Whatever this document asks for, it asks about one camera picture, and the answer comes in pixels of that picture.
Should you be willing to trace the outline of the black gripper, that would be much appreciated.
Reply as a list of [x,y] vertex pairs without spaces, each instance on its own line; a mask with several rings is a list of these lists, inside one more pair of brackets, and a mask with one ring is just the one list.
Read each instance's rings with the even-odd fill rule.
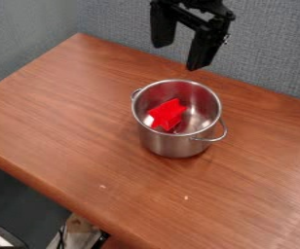
[[236,20],[224,0],[151,0],[151,43],[160,49],[174,42],[181,23],[194,31],[186,69],[194,71],[213,62],[225,42],[230,23]]

